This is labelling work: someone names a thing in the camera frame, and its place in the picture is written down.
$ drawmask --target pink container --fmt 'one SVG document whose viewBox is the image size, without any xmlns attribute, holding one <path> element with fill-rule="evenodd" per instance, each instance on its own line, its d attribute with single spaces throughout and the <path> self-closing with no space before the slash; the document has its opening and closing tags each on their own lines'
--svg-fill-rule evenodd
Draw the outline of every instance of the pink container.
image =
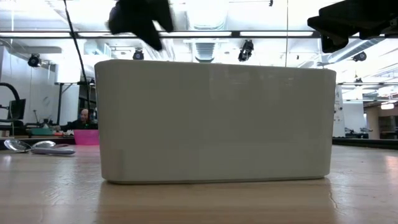
<svg viewBox="0 0 398 224">
<path fill-rule="evenodd" d="M 76 145 L 96 146 L 100 144 L 98 130 L 73 130 Z"/>
</svg>

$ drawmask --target white ceiling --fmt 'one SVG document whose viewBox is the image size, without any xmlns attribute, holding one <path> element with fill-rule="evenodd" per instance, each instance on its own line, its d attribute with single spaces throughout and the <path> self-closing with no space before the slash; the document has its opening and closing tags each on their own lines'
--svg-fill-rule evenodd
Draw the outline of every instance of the white ceiling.
<svg viewBox="0 0 398 224">
<path fill-rule="evenodd" d="M 200 1 L 204 9 L 200 11 L 199 18 L 206 17 L 210 21 L 212 13 L 217 12 L 214 0 L 171 0 L 172 14 L 177 30 L 187 29 L 186 11 L 191 9 L 190 4 Z M 307 19 L 316 16 L 319 8 L 338 2 L 337 0 L 290 0 L 289 13 L 287 13 L 287 0 L 275 0 L 274 5 L 269 7 L 269 1 L 263 0 L 220 0 L 227 1 L 226 7 L 226 30 L 311 30 L 307 26 Z M 74 0 L 68 1 L 68 10 L 76 30 L 83 31 L 106 31 L 105 23 L 108 19 L 109 11 L 114 6 L 113 0 Z M 5 31 L 69 31 L 66 21 L 65 8 L 63 1 L 53 0 L 16 0 L 0 1 L 0 30 Z M 193 52 L 190 39 L 165 40 L 167 48 L 172 51 L 176 61 L 193 61 Z M 244 39 L 219 39 L 221 42 L 215 50 L 215 62 L 239 63 L 237 60 L 239 49 Z M 132 57 L 136 47 L 143 47 L 146 59 L 170 60 L 170 52 L 155 54 L 150 48 L 136 39 L 97 39 L 96 44 L 108 44 L 112 49 L 113 57 L 128 58 Z M 264 66 L 285 66 L 300 67 L 302 65 L 314 64 L 321 61 L 320 43 L 318 39 L 253 39 L 254 53 L 245 64 L 264 65 Z M 74 48 L 71 39 L 14 39 L 13 46 L 19 45 L 27 47 L 60 47 L 64 54 L 42 54 L 47 60 L 54 63 L 71 57 L 75 54 L 70 49 Z M 380 44 L 368 48 L 365 52 L 368 59 L 365 62 L 353 62 L 344 60 L 326 68 L 334 69 L 338 72 L 339 82 L 353 82 L 355 76 L 364 77 L 363 81 L 368 82 L 370 78 L 385 80 L 382 77 L 374 77 L 384 72 L 384 76 L 389 74 L 395 76 L 392 71 L 398 66 L 389 65 L 396 63 L 397 52 L 389 51 L 398 48 L 397 40 L 385 40 Z M 86 60 L 86 64 L 92 66 L 96 60 Z"/>
</svg>

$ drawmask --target rectangular white box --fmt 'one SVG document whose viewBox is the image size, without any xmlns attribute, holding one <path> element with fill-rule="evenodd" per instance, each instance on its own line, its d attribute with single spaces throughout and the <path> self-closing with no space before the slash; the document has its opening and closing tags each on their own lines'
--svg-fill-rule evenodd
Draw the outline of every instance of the rectangular white box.
<svg viewBox="0 0 398 224">
<path fill-rule="evenodd" d="M 330 170 L 335 72 L 214 63 L 95 65 L 103 178 L 312 179 Z"/>
</svg>

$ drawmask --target person sitting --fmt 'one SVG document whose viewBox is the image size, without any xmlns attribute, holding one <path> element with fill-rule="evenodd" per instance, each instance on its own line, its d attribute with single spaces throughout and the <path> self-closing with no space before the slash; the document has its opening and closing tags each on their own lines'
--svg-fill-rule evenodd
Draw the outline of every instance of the person sitting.
<svg viewBox="0 0 398 224">
<path fill-rule="evenodd" d="M 67 125 L 63 126 L 55 126 L 55 130 L 57 131 L 68 131 L 68 130 L 76 130 L 76 129 L 89 129 L 90 120 L 88 119 L 88 109 L 83 109 L 80 112 L 80 119 L 77 119 L 73 122 L 68 122 Z"/>
</svg>

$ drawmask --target workbench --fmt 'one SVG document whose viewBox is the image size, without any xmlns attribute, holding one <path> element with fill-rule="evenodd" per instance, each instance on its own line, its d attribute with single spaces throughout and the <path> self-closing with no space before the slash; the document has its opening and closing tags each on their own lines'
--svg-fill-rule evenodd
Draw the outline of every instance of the workbench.
<svg viewBox="0 0 398 224">
<path fill-rule="evenodd" d="M 333 146 L 318 180 L 113 185 L 98 147 L 72 147 L 72 157 L 0 152 L 1 224 L 398 222 L 395 150 Z"/>
</svg>

